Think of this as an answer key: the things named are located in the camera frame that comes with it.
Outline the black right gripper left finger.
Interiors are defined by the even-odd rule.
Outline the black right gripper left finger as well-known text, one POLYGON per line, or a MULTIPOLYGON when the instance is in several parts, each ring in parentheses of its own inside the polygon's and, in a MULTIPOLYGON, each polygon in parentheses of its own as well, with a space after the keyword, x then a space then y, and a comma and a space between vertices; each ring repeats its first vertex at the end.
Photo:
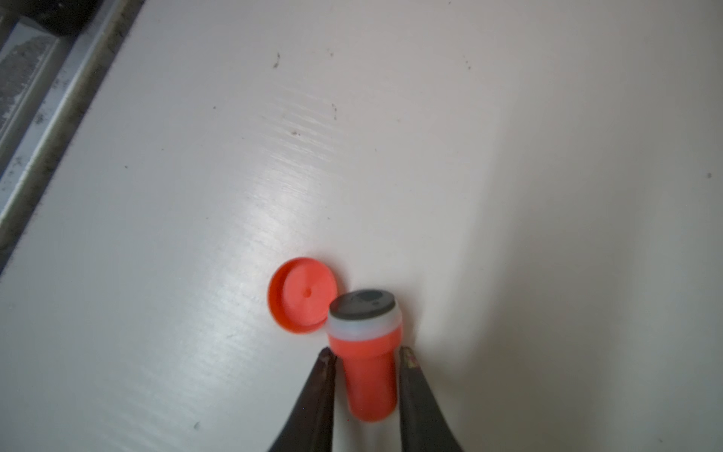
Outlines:
POLYGON ((337 357, 330 348, 318 353, 294 408, 270 452, 331 452, 337 357))

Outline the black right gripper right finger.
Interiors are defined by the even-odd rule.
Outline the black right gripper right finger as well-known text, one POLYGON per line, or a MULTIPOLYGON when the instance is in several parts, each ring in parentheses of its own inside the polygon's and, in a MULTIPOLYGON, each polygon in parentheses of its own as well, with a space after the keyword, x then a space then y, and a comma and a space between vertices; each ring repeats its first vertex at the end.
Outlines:
POLYGON ((399 350, 398 391, 404 452, 462 451, 410 347, 399 350))

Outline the red stamp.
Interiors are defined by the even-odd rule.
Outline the red stamp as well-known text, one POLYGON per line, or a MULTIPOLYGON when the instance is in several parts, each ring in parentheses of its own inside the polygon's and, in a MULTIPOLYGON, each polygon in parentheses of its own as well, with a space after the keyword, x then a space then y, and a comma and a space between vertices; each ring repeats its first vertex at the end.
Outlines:
POLYGON ((326 323, 331 351, 342 360, 352 415, 378 422, 397 406, 395 351, 403 336, 395 295, 382 289, 346 293, 329 306, 326 323))

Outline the red cap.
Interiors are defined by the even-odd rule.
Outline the red cap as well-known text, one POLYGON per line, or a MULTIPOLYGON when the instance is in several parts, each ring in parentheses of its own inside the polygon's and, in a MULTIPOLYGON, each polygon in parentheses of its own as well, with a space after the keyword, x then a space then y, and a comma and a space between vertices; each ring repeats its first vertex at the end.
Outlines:
POLYGON ((283 330, 313 333, 324 327, 329 305, 338 295, 336 277, 326 264, 310 257, 297 257, 283 263, 272 275, 267 306, 283 330))

